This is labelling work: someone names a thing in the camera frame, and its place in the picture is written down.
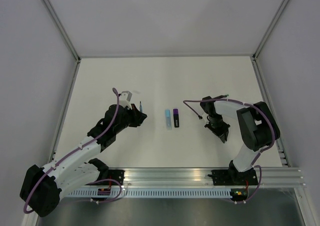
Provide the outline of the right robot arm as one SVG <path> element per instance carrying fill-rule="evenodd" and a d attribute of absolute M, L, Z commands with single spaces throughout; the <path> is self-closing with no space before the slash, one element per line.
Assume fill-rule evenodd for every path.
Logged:
<path fill-rule="evenodd" d="M 214 169 L 208 175 L 215 186 L 258 185 L 254 163 L 262 152 L 279 139 L 279 127 L 265 102 L 255 104 L 229 100 L 225 95 L 204 97 L 200 106 L 205 112 L 205 128 L 222 143 L 226 143 L 230 125 L 224 122 L 228 116 L 238 121 L 243 145 L 228 169 Z"/>

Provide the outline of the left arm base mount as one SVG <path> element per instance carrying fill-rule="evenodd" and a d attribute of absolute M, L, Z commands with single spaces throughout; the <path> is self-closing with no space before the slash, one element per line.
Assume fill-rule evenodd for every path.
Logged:
<path fill-rule="evenodd" d="M 125 178 L 124 170 L 109 169 L 109 167 L 104 162 L 97 158 L 91 159 L 88 163 L 94 165 L 99 171 L 98 178 L 90 183 L 90 185 L 108 185 L 109 187 L 111 187 L 113 185 L 117 185 L 116 182 L 118 182 L 120 185 L 123 185 L 123 181 Z"/>

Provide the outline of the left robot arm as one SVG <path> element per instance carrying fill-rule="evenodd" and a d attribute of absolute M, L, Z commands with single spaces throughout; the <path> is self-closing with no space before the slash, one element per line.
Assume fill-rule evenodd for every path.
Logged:
<path fill-rule="evenodd" d="M 111 105 L 104 118 L 87 133 L 71 152 L 42 167 L 31 166 L 25 174 L 20 198 L 25 202 L 25 214 L 36 212 L 44 217 L 60 201 L 76 189 L 91 183 L 103 185 L 108 181 L 108 166 L 96 158 L 115 142 L 117 134 L 127 127 L 139 127 L 147 115 L 136 108 Z"/>

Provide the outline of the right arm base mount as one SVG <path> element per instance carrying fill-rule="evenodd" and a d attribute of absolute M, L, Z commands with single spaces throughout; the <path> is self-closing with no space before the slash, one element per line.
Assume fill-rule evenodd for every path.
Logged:
<path fill-rule="evenodd" d="M 249 170 L 239 172 L 233 161 L 228 169 L 213 169 L 208 177 L 212 179 L 214 186 L 247 186 L 258 185 L 256 171 L 250 166 Z"/>

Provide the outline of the light blue pen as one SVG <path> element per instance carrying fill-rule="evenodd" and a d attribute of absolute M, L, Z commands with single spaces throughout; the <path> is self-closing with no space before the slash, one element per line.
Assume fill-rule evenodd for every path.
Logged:
<path fill-rule="evenodd" d="M 167 130 L 172 130 L 171 111 L 169 109 L 165 109 L 165 124 Z"/>

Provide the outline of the black purple highlighter pen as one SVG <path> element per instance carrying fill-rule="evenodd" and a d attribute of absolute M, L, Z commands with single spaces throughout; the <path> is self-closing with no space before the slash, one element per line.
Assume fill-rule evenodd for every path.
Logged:
<path fill-rule="evenodd" d="M 180 127 L 180 118 L 179 118 L 179 110 L 178 108 L 173 108 L 173 122 L 174 127 L 179 128 Z"/>

